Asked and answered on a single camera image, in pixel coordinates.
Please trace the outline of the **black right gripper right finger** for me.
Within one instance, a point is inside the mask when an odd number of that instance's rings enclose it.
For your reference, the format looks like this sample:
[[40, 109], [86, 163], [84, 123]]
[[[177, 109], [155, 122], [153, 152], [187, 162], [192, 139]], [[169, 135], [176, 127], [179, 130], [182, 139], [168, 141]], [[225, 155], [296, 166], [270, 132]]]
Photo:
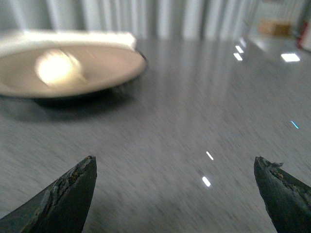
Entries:
[[284, 171], [282, 165], [255, 158], [255, 180], [266, 211], [278, 233], [309, 233], [311, 187]]

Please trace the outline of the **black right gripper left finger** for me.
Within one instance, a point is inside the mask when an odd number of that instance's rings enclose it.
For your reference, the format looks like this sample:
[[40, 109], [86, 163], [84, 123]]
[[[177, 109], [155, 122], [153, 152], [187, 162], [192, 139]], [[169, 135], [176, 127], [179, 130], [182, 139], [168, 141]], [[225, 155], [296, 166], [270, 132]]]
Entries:
[[0, 220], [2, 233], [81, 233], [97, 179], [94, 156], [80, 161]]

